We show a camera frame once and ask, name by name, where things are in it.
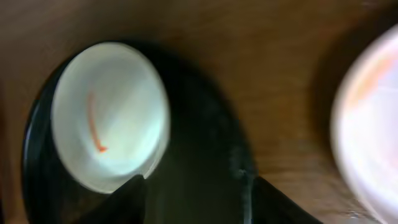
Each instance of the wood grain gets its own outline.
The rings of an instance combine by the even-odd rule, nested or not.
[[[93,42],[134,37],[178,52],[219,83],[265,179],[325,223],[371,222],[336,169],[328,116],[346,69],[396,14],[387,0],[1,1],[7,221],[25,220],[22,138],[43,82]]]

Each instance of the small white bowl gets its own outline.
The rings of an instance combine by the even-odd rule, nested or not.
[[[331,118],[331,142],[345,181],[382,223],[398,223],[398,27],[348,71]]]
[[[170,115],[159,74],[138,50],[105,42],[63,71],[51,110],[55,147],[82,186],[110,194],[150,176],[169,141]]]

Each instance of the table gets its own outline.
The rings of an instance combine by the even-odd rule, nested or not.
[[[398,22],[392,1],[21,0],[0,2],[2,203],[25,223],[21,148],[40,87],[68,56],[106,39],[143,39],[198,65],[231,101],[260,174],[325,223],[373,223],[328,142],[346,69]]]

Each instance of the white plate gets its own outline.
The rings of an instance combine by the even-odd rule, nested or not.
[[[331,141],[345,181],[382,223],[398,223],[398,27],[377,39],[343,80]]]
[[[138,50],[105,42],[77,55],[53,96],[52,134],[61,162],[86,188],[109,194],[150,176],[169,140],[167,96]]]

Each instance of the wooden table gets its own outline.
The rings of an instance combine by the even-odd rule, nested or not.
[[[219,83],[265,179],[325,223],[371,222],[336,169],[328,118],[346,69],[398,22],[397,12],[387,0],[1,1],[1,190],[7,221],[25,220],[22,138],[46,78],[93,42],[135,37],[178,52]]]

